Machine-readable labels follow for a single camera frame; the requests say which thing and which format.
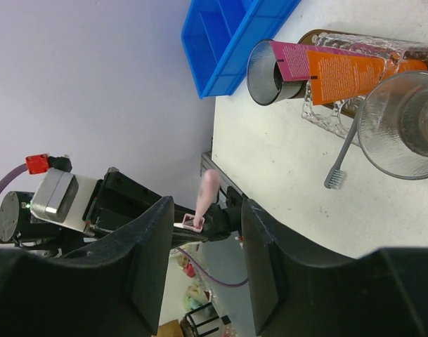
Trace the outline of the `orange toothpaste tube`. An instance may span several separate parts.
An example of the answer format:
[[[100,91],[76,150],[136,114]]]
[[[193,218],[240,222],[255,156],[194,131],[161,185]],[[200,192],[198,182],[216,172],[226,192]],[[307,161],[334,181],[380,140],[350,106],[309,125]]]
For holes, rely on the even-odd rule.
[[[427,69],[421,60],[390,60],[318,51],[309,51],[307,56],[313,105],[366,95],[395,74]]]

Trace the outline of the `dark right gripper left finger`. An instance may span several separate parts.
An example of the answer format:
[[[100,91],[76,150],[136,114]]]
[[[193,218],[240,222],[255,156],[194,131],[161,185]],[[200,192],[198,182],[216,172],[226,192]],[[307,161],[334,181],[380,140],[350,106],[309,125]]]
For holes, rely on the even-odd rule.
[[[63,258],[0,249],[0,336],[152,336],[174,225],[163,197]]]

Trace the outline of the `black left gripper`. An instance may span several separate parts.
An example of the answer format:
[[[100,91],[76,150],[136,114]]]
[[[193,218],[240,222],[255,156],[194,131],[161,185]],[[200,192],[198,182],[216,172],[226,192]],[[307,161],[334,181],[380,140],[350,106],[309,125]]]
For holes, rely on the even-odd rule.
[[[0,244],[80,246],[86,238],[100,239],[130,223],[160,199],[115,168],[101,179],[74,175],[79,189],[63,223],[31,214],[30,203],[37,190],[7,193],[0,205]]]

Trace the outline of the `grey toothbrush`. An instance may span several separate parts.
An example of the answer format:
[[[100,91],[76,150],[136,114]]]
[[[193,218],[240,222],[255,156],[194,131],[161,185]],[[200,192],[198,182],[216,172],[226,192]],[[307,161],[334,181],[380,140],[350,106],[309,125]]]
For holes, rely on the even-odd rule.
[[[351,124],[349,133],[344,141],[344,144],[342,145],[342,148],[336,158],[336,161],[332,165],[325,179],[325,182],[324,182],[325,188],[332,189],[332,190],[340,190],[342,188],[347,177],[346,171],[342,170],[342,163],[356,135],[357,127],[358,127],[358,119],[355,118]]]

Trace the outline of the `pink toothpaste tube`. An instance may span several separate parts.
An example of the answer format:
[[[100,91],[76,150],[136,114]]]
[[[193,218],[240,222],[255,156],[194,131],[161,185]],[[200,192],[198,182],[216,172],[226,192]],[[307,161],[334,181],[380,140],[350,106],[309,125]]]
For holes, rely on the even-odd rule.
[[[276,58],[283,81],[306,81],[309,79],[309,62],[307,53],[318,51],[337,55],[358,55],[343,49],[294,44],[270,40],[270,46]]]

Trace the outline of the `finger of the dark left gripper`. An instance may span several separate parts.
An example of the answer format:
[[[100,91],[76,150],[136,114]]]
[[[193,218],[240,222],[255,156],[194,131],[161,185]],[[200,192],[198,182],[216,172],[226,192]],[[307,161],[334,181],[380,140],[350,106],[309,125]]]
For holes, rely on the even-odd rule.
[[[222,209],[216,204],[210,206],[201,232],[196,233],[175,227],[171,243],[217,242],[229,238],[234,232],[242,234],[241,208],[241,206],[232,206]]]

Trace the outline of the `clear glass cup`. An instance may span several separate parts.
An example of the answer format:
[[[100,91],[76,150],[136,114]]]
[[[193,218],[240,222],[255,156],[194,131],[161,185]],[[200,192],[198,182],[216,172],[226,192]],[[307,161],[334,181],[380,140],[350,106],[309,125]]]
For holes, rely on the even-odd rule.
[[[358,111],[358,141],[381,172],[428,178],[428,71],[396,74],[367,95]]]

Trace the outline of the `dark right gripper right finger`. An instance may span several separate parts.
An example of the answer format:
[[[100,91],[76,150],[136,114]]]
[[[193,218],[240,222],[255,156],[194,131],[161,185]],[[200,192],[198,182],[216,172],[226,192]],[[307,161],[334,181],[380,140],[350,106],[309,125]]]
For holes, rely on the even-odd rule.
[[[258,336],[428,336],[428,248],[354,259],[242,203],[242,236]]]

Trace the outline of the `blue plastic divided bin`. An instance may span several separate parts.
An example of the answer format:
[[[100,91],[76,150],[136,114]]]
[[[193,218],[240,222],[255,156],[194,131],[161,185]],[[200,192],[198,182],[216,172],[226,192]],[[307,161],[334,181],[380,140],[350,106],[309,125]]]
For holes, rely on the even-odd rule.
[[[191,1],[181,40],[199,98],[232,95],[254,46],[272,39],[298,5],[298,0]]]

